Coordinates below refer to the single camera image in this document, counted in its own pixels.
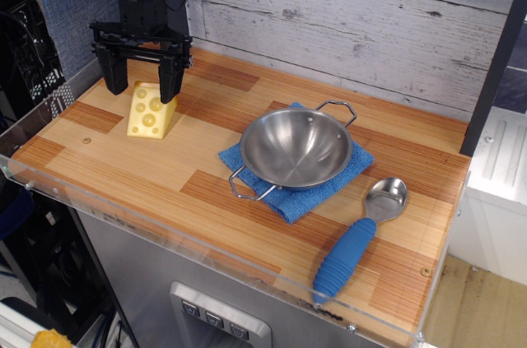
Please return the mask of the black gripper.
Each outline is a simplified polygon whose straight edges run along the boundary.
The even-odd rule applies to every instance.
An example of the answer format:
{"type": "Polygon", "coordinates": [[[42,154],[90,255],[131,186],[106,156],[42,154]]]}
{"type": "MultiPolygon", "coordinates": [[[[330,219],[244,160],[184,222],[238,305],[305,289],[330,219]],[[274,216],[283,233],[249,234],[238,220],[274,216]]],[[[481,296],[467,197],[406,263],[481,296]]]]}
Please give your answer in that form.
{"type": "Polygon", "coordinates": [[[128,87],[127,59],[159,62],[161,102],[179,93],[185,68],[192,65],[192,38],[168,24],[168,0],[118,0],[119,20],[93,21],[92,44],[107,89],[119,95],[128,87]]]}

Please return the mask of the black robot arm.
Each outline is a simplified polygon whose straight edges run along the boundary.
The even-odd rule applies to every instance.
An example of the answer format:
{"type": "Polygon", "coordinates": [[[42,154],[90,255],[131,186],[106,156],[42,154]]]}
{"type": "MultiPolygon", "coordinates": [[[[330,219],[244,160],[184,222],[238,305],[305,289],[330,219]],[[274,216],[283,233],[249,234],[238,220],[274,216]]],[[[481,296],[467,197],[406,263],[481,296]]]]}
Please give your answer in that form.
{"type": "Polygon", "coordinates": [[[161,102],[179,94],[191,66],[192,37],[187,0],[118,0],[119,19],[93,21],[93,52],[107,89],[114,95],[128,87],[128,61],[158,65],[161,102]]]}

